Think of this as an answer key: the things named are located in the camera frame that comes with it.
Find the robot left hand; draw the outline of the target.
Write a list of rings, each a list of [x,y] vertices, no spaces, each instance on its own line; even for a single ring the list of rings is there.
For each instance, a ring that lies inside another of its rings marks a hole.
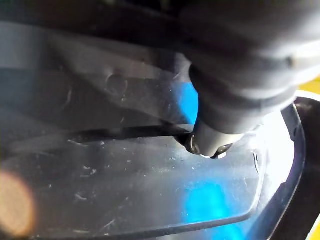
[[[0,20],[177,52],[198,114],[186,148],[214,157],[320,73],[317,0],[3,0]]]

